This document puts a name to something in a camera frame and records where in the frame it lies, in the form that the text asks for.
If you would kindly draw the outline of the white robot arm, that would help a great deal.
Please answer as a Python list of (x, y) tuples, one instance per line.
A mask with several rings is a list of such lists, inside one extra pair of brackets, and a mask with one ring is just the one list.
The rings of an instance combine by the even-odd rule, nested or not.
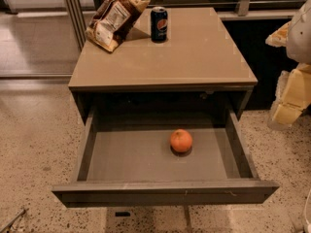
[(311, 105), (311, 0), (265, 42), (271, 47), (285, 47), (287, 57), (297, 62), (290, 72), (281, 72), (269, 113), (268, 126), (285, 130)]

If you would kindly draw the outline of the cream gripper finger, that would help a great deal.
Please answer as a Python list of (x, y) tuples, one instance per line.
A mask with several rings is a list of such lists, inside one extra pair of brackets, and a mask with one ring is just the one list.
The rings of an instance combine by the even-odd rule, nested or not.
[(275, 48), (285, 47), (288, 40), (289, 25), (288, 22), (282, 25), (266, 38), (265, 43)]
[(267, 125), (273, 130), (288, 129), (310, 105), (311, 65), (299, 63), (290, 72), (281, 72)]

